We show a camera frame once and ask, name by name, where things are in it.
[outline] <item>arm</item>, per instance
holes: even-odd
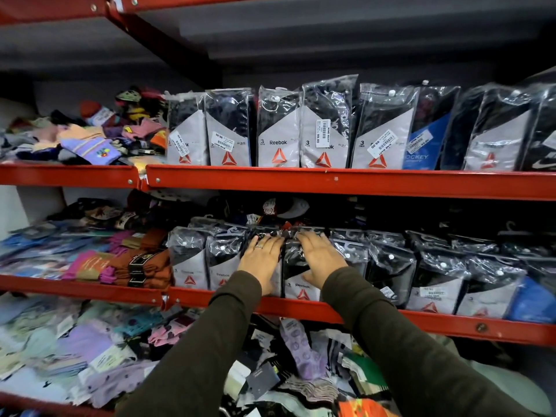
[[[187,334],[118,409],[117,417],[218,416],[224,381],[261,294],[253,275],[234,272]]]
[[[532,416],[406,319],[354,269],[332,272],[322,294],[379,365],[404,417]]]

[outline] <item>sleeve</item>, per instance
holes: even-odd
[[[532,417],[417,328],[353,268],[330,274],[322,294],[378,364],[404,417]]]
[[[224,381],[261,295],[261,285],[253,275],[234,272],[116,416],[217,417]]]

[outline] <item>person's right hand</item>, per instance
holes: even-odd
[[[323,289],[332,272],[348,265],[324,234],[318,236],[314,232],[300,232],[297,239],[311,268],[311,272],[304,273],[303,278],[318,289]]]

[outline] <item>hand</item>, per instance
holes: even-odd
[[[237,268],[238,271],[249,272],[257,278],[261,284],[262,295],[264,296],[272,293],[270,277],[278,264],[280,248],[283,242],[283,238],[270,237],[270,234],[264,236],[260,241],[259,237],[253,237],[244,256],[241,258],[240,266]]]
[[[332,272],[348,265],[324,234],[318,236],[312,231],[303,232],[297,234],[297,239],[311,268],[311,272],[304,273],[303,278],[312,286],[322,290]]]

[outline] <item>person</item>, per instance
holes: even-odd
[[[298,235],[311,271],[363,350],[378,364],[403,417],[531,417],[487,378],[414,326],[330,241]],[[239,268],[208,308],[116,412],[116,417],[217,417],[228,370],[250,316],[271,292],[282,238],[254,237]]]

